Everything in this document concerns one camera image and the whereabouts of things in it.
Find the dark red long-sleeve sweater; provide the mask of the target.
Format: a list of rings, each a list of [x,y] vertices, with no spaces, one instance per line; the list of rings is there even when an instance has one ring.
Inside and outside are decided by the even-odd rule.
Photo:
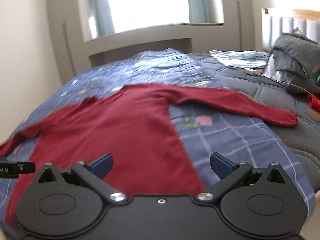
[[[110,153],[114,168],[105,181],[128,196],[196,195],[205,182],[193,167],[168,111],[170,105],[188,102],[276,126],[298,125],[293,111],[260,105],[234,90],[149,83],[125,86],[107,98],[89,97],[55,111],[16,132],[1,145],[1,156],[38,138],[30,156],[36,167],[46,162],[69,167]]]

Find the grey crumpled clothes pile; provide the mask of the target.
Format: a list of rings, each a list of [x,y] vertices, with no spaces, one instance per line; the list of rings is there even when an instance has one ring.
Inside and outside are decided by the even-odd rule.
[[[282,33],[271,48],[263,75],[290,94],[319,95],[319,43],[298,28]]]

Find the blue plaid floral quilt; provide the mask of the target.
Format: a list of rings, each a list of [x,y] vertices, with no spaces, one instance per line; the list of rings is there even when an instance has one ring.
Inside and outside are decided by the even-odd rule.
[[[125,86],[149,83],[232,90],[188,55],[172,49],[146,51],[78,74],[36,109],[10,138],[85,98],[107,98]],[[199,193],[125,194],[127,202],[106,203],[72,172],[73,164],[59,167],[46,162],[34,173],[21,174],[17,179],[1,178],[1,220],[9,237],[301,238],[300,231],[315,208],[315,193],[291,148],[272,131],[276,125],[200,102],[170,105],[168,111],[193,167],[205,182],[199,193],[220,181],[210,167],[214,152],[234,163],[246,161],[252,165],[252,173],[240,187],[218,203],[197,202]],[[31,161],[38,141],[33,138],[22,142],[1,160]]]

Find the grey quilted mattress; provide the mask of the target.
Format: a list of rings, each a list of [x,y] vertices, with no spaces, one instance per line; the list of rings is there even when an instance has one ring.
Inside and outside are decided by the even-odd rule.
[[[283,86],[265,77],[227,68],[208,53],[190,53],[189,56],[227,87],[247,94],[258,103],[295,112],[299,120],[297,128],[272,126],[271,129],[297,155],[312,188],[319,191],[319,113],[303,97],[287,93]]]

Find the small red object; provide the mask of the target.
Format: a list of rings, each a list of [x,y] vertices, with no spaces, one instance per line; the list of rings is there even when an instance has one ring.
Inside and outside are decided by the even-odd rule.
[[[308,105],[315,111],[320,112],[320,99],[319,96],[314,96],[311,93],[308,93],[306,100]]]

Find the light blue folded cloth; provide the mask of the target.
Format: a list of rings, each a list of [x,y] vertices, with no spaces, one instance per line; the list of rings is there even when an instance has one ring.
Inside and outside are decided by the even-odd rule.
[[[229,68],[264,68],[268,53],[253,50],[247,51],[209,51],[211,57]]]

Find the light blue left curtain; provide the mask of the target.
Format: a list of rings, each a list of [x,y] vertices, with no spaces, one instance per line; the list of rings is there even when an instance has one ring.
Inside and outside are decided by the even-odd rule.
[[[116,33],[108,0],[90,0],[97,27],[97,36],[103,37]]]

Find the light blue curtain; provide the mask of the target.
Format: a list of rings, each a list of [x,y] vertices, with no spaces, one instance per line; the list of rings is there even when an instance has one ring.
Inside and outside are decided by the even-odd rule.
[[[103,37],[116,33],[108,0],[90,0],[97,27],[97,36]]]
[[[212,0],[188,0],[190,23],[213,23]]]

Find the beige window sill ledge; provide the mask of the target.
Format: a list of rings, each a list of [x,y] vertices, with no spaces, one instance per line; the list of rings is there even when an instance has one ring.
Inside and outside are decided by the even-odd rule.
[[[129,30],[85,42],[92,67],[121,61],[148,50],[172,48],[185,54],[193,51],[192,39],[196,29],[221,29],[221,23],[170,24]]]

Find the padded wooden headboard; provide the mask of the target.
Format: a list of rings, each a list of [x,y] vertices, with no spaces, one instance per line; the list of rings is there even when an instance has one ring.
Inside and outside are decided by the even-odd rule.
[[[298,31],[319,43],[319,11],[263,8],[261,10],[261,46],[270,51],[283,33]]]

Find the light blue right curtain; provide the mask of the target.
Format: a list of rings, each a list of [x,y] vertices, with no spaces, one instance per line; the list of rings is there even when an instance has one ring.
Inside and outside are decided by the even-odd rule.
[[[213,23],[212,0],[188,0],[190,23]]]

